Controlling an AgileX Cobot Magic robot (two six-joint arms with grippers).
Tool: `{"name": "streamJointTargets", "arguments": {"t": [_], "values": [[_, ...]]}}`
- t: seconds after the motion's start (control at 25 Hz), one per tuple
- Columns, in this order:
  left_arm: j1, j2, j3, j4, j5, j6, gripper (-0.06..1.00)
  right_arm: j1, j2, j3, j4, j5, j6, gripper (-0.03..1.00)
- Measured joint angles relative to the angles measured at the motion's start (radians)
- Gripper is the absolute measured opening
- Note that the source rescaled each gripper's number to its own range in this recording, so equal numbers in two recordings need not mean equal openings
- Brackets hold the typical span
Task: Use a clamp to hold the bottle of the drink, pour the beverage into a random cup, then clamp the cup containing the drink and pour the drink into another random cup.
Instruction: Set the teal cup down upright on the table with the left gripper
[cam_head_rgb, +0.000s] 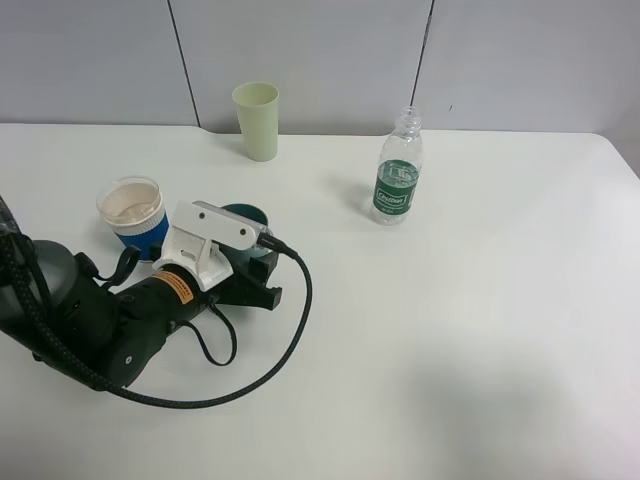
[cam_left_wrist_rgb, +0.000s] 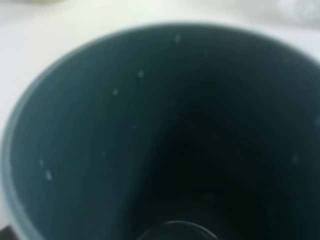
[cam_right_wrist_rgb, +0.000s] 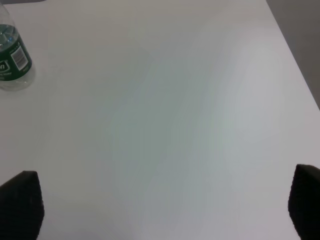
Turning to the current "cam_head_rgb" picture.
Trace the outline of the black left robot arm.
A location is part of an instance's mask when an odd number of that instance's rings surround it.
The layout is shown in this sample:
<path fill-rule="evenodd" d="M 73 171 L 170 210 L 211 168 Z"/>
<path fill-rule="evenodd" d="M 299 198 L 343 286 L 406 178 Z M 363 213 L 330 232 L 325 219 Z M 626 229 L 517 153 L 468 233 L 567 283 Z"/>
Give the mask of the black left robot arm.
<path fill-rule="evenodd" d="M 251 257 L 223 248 L 232 274 L 206 292 L 184 268 L 166 265 L 114 293 L 112 287 L 134 270 L 138 248 L 125 248 L 114 274 L 103 278 L 84 253 L 72 254 L 46 240 L 28 246 L 50 292 L 49 328 L 87 367 L 119 387 L 131 385 L 168 337 L 190 328 L 203 311 L 218 314 L 222 305 L 274 310 L 282 293 L 267 285 L 278 262 L 276 252 Z"/>

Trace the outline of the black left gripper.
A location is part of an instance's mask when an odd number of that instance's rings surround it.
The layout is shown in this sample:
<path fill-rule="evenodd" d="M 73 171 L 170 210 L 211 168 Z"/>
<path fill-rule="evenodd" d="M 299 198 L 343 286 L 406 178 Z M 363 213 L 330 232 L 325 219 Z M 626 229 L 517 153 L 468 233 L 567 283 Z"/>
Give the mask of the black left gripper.
<path fill-rule="evenodd" d="M 150 261 L 162 256 L 162 244 L 149 246 Z M 184 269 L 160 270 L 117 293 L 120 309 L 138 320 L 191 320 L 209 304 L 274 310 L 280 303 L 281 287 L 268 281 L 278 265 L 278 254 L 246 257 L 234 267 L 235 276 L 203 292 Z"/>

